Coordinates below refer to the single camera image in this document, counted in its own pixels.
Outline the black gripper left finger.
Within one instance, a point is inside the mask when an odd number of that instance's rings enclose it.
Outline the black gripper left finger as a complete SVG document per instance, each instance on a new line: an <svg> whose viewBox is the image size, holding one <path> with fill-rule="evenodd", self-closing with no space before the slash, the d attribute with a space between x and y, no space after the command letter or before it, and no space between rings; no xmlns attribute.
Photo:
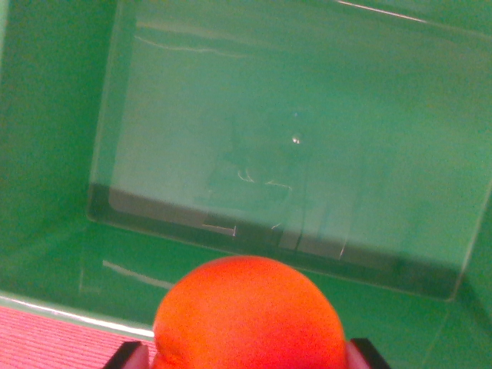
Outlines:
<svg viewBox="0 0 492 369"><path fill-rule="evenodd" d="M149 349L141 341L123 342L104 366L104 369L149 368Z"/></svg>

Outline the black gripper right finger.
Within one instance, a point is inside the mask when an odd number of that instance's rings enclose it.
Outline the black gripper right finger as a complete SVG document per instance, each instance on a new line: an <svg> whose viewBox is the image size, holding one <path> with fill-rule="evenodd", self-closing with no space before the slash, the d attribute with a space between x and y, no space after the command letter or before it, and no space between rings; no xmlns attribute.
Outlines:
<svg viewBox="0 0 492 369"><path fill-rule="evenodd" d="M352 338L346 343L348 369L391 369L368 338Z"/></svg>

